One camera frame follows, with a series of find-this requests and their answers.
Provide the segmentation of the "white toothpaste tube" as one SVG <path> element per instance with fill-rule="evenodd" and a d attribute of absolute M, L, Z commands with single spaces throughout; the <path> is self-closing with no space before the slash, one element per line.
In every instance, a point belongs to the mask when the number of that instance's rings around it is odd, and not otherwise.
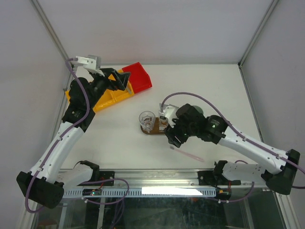
<path fill-rule="evenodd" d="M 159 126 L 167 126 L 166 118 L 163 116 L 162 104 L 159 104 Z"/>

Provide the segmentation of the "clear plastic cup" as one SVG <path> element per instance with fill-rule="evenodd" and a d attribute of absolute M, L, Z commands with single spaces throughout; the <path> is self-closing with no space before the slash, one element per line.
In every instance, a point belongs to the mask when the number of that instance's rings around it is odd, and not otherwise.
<path fill-rule="evenodd" d="M 155 114 L 151 111 L 144 111 L 139 115 L 139 122 L 142 129 L 146 132 L 153 130 L 155 124 Z"/>

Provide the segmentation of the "pale green cup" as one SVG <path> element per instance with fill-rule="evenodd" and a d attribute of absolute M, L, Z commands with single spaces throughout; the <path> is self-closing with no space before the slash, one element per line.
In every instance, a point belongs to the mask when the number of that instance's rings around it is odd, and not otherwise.
<path fill-rule="evenodd" d="M 200 108 L 200 107 L 198 107 L 198 106 L 196 106 L 196 105 L 194 105 L 193 107 L 194 107 L 200 114 L 203 114 L 202 108 Z"/>

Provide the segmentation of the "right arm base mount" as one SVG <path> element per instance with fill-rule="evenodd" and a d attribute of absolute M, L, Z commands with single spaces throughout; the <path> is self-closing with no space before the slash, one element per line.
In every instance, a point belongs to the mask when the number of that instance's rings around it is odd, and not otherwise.
<path fill-rule="evenodd" d="M 212 170 L 200 170 L 197 172 L 198 182 L 200 186 L 239 186 L 241 185 L 241 180 L 227 179 L 223 175 L 224 166 L 228 164 L 226 160 L 220 160 L 215 162 L 214 169 Z"/>

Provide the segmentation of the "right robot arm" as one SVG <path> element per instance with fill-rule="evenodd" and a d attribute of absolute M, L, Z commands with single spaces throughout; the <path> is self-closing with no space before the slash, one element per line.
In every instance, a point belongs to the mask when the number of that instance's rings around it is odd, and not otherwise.
<path fill-rule="evenodd" d="M 220 116 L 205 117 L 197 106 L 168 105 L 160 111 L 168 122 L 164 130 L 169 144 L 179 148 L 189 137 L 232 149 L 253 160 L 254 164 L 237 165 L 227 160 L 215 163 L 213 180 L 219 185 L 227 181 L 265 183 L 272 191 L 289 195 L 293 188 L 300 153 L 294 149 L 284 151 L 257 141 L 235 129 Z"/>

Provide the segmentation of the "clear compartment organizer box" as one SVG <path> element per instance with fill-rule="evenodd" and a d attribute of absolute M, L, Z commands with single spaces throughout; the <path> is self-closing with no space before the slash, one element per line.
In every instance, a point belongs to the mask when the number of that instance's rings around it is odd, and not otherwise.
<path fill-rule="evenodd" d="M 163 116 L 163 113 L 161 111 L 159 111 L 158 113 L 158 123 L 159 123 L 159 131 L 163 132 L 164 129 L 167 127 L 168 125 L 168 121 L 167 119 Z"/>

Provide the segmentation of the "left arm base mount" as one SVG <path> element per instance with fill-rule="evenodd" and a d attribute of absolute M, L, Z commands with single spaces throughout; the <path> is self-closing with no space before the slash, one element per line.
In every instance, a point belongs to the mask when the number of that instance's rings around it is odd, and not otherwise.
<path fill-rule="evenodd" d="M 92 176 L 91 179 L 88 180 L 88 182 L 93 181 L 102 181 L 107 179 L 113 179 L 115 178 L 115 172 L 114 171 L 106 171 L 106 170 L 100 170 L 99 165 L 89 162 L 87 160 L 78 161 L 73 168 L 75 168 L 78 164 L 80 165 L 86 165 L 92 169 Z"/>

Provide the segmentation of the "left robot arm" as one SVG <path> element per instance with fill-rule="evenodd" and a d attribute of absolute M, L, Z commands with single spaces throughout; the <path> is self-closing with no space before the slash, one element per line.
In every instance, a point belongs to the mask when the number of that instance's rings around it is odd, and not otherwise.
<path fill-rule="evenodd" d="M 29 200 L 52 209 L 60 203 L 66 189 L 82 183 L 96 185 L 100 181 L 100 167 L 87 160 L 64 174 L 60 175 L 59 170 L 91 124 L 95 116 L 93 108 L 99 99 L 106 90 L 124 91 L 131 76 L 130 72 L 120 73 L 113 68 L 103 68 L 101 72 L 91 73 L 92 82 L 83 77 L 74 78 L 69 90 L 70 103 L 57 135 L 30 171 L 18 174 L 17 183 L 28 212 L 33 212 Z"/>

